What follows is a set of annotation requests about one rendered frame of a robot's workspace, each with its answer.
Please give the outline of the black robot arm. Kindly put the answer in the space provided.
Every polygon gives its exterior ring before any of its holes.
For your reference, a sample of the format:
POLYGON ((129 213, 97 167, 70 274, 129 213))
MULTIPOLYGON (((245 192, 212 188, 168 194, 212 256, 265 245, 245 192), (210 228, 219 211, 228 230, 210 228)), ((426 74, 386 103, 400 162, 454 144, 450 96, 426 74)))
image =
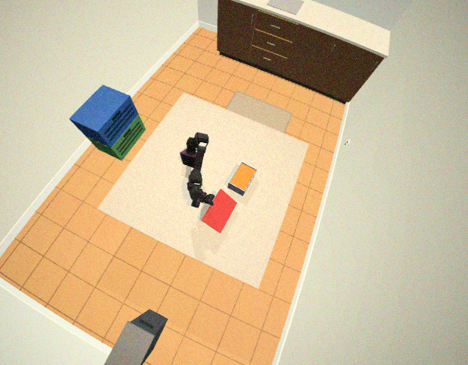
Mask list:
POLYGON ((209 136, 206 133, 197 132, 194 137, 188 137, 186 140, 186 152, 185 154, 193 156, 196 153, 196 159, 194 163, 193 170, 190 172, 187 190, 189 191, 189 196, 193 200, 191 206, 194 208, 199 208, 200 199, 199 188, 202 187, 202 174, 201 167, 206 151, 206 147, 209 143, 209 136), (206 143, 206 146, 201 146, 199 143, 206 143), (197 151, 197 152, 196 152, 197 151), (194 184, 197 183, 197 184, 194 184), (198 185, 199 184, 199 185, 198 185))

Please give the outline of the red lid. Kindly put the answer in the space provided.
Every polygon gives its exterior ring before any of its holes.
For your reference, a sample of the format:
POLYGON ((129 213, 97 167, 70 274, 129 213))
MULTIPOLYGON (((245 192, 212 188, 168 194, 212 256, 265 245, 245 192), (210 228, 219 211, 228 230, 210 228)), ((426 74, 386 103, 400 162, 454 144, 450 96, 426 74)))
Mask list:
POLYGON ((213 206, 210 205, 202 221, 221 233, 237 203, 220 189, 213 200, 213 204, 213 206))

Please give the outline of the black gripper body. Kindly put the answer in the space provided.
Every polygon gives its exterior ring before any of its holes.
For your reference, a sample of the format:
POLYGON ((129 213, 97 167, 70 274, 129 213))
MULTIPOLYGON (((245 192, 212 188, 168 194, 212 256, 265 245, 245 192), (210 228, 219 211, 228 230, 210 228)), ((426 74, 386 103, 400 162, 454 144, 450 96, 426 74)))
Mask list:
POLYGON ((207 204, 211 204, 212 200, 215 197, 213 194, 206 195, 207 193, 203 192, 202 189, 199 189, 199 194, 200 194, 199 198, 202 199, 202 200, 205 200, 205 203, 207 203, 207 204))

